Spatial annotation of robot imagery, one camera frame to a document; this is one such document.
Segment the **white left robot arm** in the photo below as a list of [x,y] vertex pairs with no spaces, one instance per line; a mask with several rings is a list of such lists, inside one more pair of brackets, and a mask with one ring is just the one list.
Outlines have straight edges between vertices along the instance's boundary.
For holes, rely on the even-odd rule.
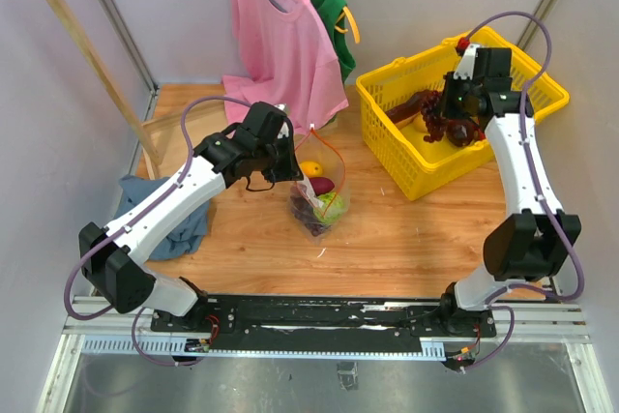
[[72,273],[86,278],[121,314],[162,310],[184,330],[200,329],[207,319],[206,292],[186,279],[149,272],[145,263],[189,214],[254,172],[270,185],[304,177],[282,104],[250,104],[242,122],[189,146],[179,170],[128,213],[103,227],[86,224],[78,234],[81,258]]

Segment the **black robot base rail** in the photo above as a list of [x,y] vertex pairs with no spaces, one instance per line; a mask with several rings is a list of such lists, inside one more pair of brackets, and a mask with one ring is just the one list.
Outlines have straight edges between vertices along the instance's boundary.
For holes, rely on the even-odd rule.
[[490,310],[459,310],[447,299],[231,294],[200,299],[185,316],[157,310],[150,328],[192,337],[214,330],[218,350],[310,356],[418,354],[424,338],[496,334]]

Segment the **green custard apple toy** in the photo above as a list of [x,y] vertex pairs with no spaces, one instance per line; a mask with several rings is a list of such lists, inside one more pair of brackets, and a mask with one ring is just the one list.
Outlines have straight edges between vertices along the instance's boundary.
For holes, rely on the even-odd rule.
[[336,192],[330,192],[317,197],[319,205],[313,209],[315,217],[323,224],[331,225],[347,212],[347,200]]

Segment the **yellow plastic basket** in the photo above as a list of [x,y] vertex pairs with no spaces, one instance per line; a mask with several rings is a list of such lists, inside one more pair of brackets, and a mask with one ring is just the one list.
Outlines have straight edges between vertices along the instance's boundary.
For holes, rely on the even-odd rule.
[[[360,75],[356,88],[361,97],[362,135],[371,152],[383,164],[409,200],[416,200],[456,178],[490,162],[494,154],[486,140],[456,148],[445,138],[427,143],[424,133],[412,125],[400,130],[386,111],[408,101],[418,91],[442,91],[444,74],[454,71],[460,58],[455,47],[468,32],[446,38],[441,44]],[[485,26],[472,36],[474,44],[509,47],[512,51],[512,88],[520,90],[524,81],[541,65],[492,28]],[[532,85],[528,96],[536,123],[565,107],[570,100],[566,89],[544,73]]]

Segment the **dark purple eggplant toy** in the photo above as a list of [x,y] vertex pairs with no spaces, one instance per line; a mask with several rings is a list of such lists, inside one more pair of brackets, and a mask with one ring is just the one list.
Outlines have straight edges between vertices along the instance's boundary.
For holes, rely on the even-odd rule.
[[309,182],[316,195],[330,193],[335,189],[335,183],[326,177],[311,177]]

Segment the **pink t-shirt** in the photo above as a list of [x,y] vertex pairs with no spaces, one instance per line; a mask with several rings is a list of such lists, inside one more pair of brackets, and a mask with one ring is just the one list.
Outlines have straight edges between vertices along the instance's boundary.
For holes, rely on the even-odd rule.
[[244,76],[222,79],[229,122],[245,103],[285,104],[294,129],[319,129],[347,108],[339,59],[310,0],[230,0]]

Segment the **yellow round fruit toy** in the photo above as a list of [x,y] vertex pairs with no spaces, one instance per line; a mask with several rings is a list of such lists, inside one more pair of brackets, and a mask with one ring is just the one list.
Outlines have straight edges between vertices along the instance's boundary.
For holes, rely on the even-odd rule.
[[411,121],[411,126],[418,133],[427,133],[427,125],[421,114],[415,116]]

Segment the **orange yellow mango toy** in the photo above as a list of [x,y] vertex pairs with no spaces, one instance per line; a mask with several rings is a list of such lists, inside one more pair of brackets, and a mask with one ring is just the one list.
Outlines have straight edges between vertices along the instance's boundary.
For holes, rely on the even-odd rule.
[[302,172],[309,178],[323,176],[323,172],[324,172],[323,167],[318,162],[304,161],[300,163],[300,167],[301,167]]

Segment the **dark purple grape bunch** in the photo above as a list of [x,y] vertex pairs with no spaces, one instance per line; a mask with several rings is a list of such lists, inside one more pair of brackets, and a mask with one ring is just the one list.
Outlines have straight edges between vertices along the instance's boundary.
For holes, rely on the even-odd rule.
[[330,225],[322,222],[313,212],[311,205],[302,197],[293,195],[289,198],[290,212],[312,237],[319,237],[330,230]]

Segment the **blue cloth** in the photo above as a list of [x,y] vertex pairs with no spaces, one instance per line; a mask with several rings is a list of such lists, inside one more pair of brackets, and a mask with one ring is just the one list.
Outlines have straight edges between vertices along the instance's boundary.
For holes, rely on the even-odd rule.
[[[127,214],[160,188],[167,180],[168,177],[149,180],[133,175],[126,175],[120,178],[118,184],[122,189],[122,195],[113,218],[116,220]],[[202,239],[208,233],[209,205],[210,202],[207,201],[193,210],[158,243],[150,254],[149,259],[165,261],[178,258],[184,254],[195,253]]]

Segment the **clear zip top bag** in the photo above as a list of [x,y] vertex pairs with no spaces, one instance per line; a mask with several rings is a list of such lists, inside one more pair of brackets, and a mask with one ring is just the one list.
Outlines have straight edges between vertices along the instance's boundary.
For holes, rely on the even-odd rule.
[[344,158],[314,127],[295,137],[295,156],[302,179],[290,188],[288,209],[307,237],[319,244],[349,210]]

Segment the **green t-shirt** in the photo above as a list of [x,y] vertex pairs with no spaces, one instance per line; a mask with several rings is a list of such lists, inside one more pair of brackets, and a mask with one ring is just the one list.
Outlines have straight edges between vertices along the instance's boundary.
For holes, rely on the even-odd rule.
[[356,68],[356,61],[350,52],[345,38],[345,0],[310,0],[320,16],[339,59],[342,81],[345,81]]

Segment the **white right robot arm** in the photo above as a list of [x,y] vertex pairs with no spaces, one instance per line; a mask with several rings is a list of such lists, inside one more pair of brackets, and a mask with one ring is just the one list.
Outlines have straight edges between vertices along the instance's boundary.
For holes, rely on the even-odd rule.
[[573,252],[581,231],[547,179],[527,91],[512,87],[512,52],[463,42],[454,71],[445,76],[441,117],[473,116],[494,153],[506,201],[506,218],[486,237],[484,262],[452,283],[441,297],[437,322],[450,336],[479,333],[489,306],[516,289],[536,291]]

